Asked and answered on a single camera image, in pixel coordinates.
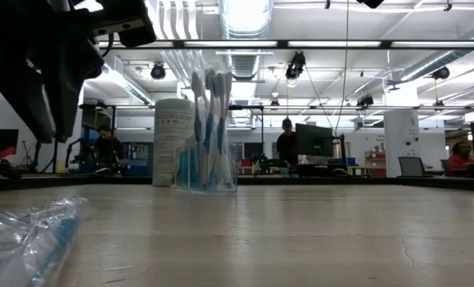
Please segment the table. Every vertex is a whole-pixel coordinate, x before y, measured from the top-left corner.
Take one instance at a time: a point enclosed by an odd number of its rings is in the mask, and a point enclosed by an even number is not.
[[[405,186],[149,185],[0,192],[0,210],[66,196],[92,213],[59,287],[474,286],[474,192]]]

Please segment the black cap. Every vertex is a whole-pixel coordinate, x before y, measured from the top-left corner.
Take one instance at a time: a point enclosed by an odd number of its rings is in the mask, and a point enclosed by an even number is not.
[[[283,128],[291,128],[292,127],[292,120],[286,118],[283,120]]]

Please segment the ceiling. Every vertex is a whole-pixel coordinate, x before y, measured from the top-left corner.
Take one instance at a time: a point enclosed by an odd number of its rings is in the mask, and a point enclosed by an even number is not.
[[[325,10],[325,1],[274,0],[272,24],[269,39],[344,39],[347,31],[346,1],[332,0],[331,8]],[[474,10],[458,10],[457,7],[473,8],[474,0],[453,0],[453,9],[441,11],[446,1],[438,0],[387,0],[380,10],[391,11],[411,9],[419,10],[439,8],[438,11],[415,13],[371,13],[364,5],[350,0],[348,11],[348,38],[350,39],[460,39],[468,40],[466,35],[474,29]],[[202,39],[219,39],[219,14],[216,0],[197,0],[197,28]],[[260,72],[255,78],[258,83],[234,83],[233,91],[240,88],[254,91],[248,95],[249,104],[268,105],[272,92],[278,92],[281,105],[286,105],[287,96],[290,105],[316,104],[317,94],[323,104],[338,105],[343,98],[350,104],[362,95],[352,92],[363,86],[371,77],[383,75],[388,70],[401,70],[418,63],[436,51],[424,50],[305,50],[307,69],[300,76],[297,86],[287,88],[284,80],[284,67],[291,60],[295,50],[273,50],[273,55],[263,56]],[[203,50],[206,61],[223,62],[216,56],[216,50]],[[177,96],[177,79],[167,68],[166,77],[152,80],[151,67],[156,61],[165,61],[159,50],[125,50],[110,52],[123,61],[123,74],[134,81],[143,91],[150,94],[152,100]],[[420,104],[431,105],[439,97],[457,95],[474,87],[474,52],[447,65],[451,76],[439,81],[434,88],[433,79],[414,81]],[[121,88],[107,81],[90,81],[86,97],[99,97],[108,103],[129,104],[129,96]],[[374,97],[375,104],[382,104],[384,90],[381,85],[367,90]],[[451,105],[474,104],[474,92],[451,102]]]

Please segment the ventilation duct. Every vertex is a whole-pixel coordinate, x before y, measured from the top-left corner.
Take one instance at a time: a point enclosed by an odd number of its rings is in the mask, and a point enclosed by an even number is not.
[[[272,20],[273,0],[219,0],[221,34],[224,39],[264,39]],[[260,68],[261,56],[230,55],[226,63],[238,81],[252,80]]]
[[[463,35],[460,39],[474,40],[474,29]],[[473,50],[451,50],[434,53],[422,61],[419,61],[418,63],[405,69],[399,73],[398,77],[392,77],[393,80],[390,81],[390,84],[401,84],[415,81],[416,79],[433,73],[434,71],[445,67],[447,64],[453,63],[454,61],[461,59],[472,52]],[[370,83],[364,88],[367,90],[372,90],[380,85],[382,85],[382,81],[370,81]]]

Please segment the red shirt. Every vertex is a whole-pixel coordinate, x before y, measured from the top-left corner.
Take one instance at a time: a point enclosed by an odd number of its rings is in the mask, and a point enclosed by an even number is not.
[[[449,159],[449,176],[462,176],[461,171],[455,169],[467,169],[469,163],[474,163],[474,159],[465,158],[461,155],[453,155]]]

